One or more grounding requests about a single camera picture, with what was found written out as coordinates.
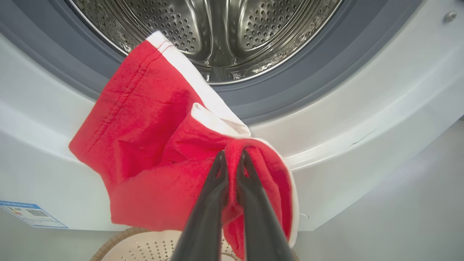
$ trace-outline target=white washing machine body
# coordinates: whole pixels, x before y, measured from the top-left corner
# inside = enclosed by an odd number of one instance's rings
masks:
[[[293,169],[299,230],[340,213],[464,114],[462,28],[462,2],[425,1],[335,89],[251,126]],[[68,149],[95,100],[4,36],[0,66],[0,200],[36,204],[71,229],[126,228],[111,223],[100,176]]]

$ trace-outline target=front-loading washing machine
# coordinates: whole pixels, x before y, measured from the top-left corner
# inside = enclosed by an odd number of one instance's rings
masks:
[[[0,201],[33,204],[62,228],[124,228],[110,221],[99,175],[67,145],[124,57],[155,30],[285,157],[303,231],[354,203],[464,114],[458,0],[1,5]]]

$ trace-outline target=gray floor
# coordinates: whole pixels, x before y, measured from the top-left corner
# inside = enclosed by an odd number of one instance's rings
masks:
[[[463,261],[464,122],[312,232],[301,261]]]
[[[464,260],[464,123],[312,232],[300,261]],[[87,261],[116,232],[32,228],[0,209],[0,260]]]

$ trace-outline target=screw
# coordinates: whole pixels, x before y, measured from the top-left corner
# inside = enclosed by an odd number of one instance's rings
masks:
[[[445,17],[443,17],[443,22],[445,23],[452,22],[456,18],[457,15],[458,13],[456,13],[455,11],[448,12],[445,14]]]

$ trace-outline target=red garment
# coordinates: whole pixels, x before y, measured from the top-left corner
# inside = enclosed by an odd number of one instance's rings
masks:
[[[244,125],[164,36],[154,33],[124,60],[69,146],[98,172],[113,223],[183,230],[216,154],[225,150],[229,202],[225,239],[244,258],[236,170],[249,152],[282,228],[293,244],[297,199],[288,167]]]

